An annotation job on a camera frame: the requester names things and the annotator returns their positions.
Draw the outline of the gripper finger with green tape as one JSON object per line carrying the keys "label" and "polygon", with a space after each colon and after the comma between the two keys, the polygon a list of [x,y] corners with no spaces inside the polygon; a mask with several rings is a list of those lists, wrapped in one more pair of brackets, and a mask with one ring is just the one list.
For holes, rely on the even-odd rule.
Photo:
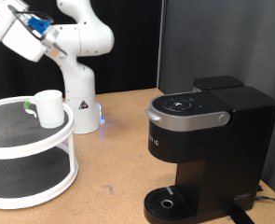
{"label": "gripper finger with green tape", "polygon": [[49,49],[47,52],[47,55],[52,59],[61,59],[62,60],[64,58],[64,53],[56,48]]}
{"label": "gripper finger with green tape", "polygon": [[54,55],[59,55],[59,54],[64,54],[64,55],[66,55],[66,51],[63,50],[57,43],[54,43],[54,44],[52,45],[52,53],[53,53]]}

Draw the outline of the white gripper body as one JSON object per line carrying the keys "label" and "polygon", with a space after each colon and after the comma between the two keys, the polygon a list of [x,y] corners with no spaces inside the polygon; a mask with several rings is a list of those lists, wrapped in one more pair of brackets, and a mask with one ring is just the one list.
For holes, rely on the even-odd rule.
{"label": "white gripper body", "polygon": [[2,42],[23,58],[38,62],[55,43],[55,36],[51,33],[41,35],[37,31],[28,32],[26,29],[15,27],[7,32]]}

